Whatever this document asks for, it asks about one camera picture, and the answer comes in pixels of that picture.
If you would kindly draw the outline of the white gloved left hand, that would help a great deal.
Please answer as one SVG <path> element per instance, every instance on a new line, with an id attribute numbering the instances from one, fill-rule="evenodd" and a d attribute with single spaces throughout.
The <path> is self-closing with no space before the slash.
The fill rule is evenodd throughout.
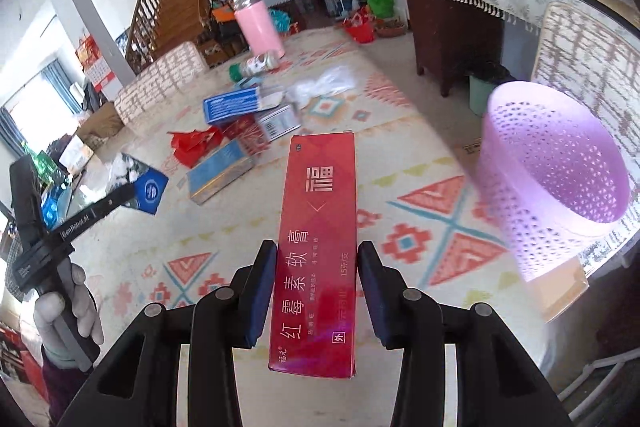
<path id="1" fill-rule="evenodd" d="M 42 352 L 58 369 L 88 373 L 104 343 L 98 307 L 86 286 L 84 269 L 66 259 L 58 272 L 64 289 L 43 293 L 35 302 Z"/>

